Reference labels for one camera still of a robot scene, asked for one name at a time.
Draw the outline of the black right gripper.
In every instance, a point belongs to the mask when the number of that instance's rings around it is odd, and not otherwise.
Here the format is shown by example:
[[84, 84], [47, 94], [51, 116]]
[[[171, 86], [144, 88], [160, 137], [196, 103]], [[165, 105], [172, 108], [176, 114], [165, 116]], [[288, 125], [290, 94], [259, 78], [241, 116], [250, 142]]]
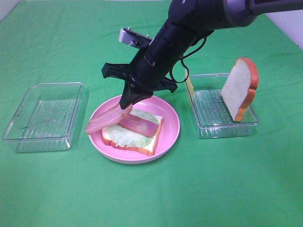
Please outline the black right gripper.
[[[125, 81], [119, 101], [121, 109], [152, 97], [154, 91], [169, 90], [173, 93], [178, 88], [176, 82], [165, 77], [168, 71], [153, 59], [147, 47], [141, 48], [129, 64], [105, 63], [101, 72], [104, 78]], [[144, 91], [133, 93], [131, 85]]]

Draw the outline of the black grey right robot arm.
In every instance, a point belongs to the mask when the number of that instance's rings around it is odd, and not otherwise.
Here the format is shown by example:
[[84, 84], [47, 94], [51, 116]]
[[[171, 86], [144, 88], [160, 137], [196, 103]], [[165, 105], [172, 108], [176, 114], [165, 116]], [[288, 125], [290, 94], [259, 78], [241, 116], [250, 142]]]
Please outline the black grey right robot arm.
[[167, 77], [187, 49], [217, 29], [245, 27], [264, 13], [300, 10], [300, 0], [174, 0], [168, 19], [154, 38], [129, 28], [120, 31], [120, 42], [138, 48], [129, 64], [106, 63], [103, 77], [125, 82], [120, 107], [127, 108], [159, 90], [174, 92], [177, 81]]

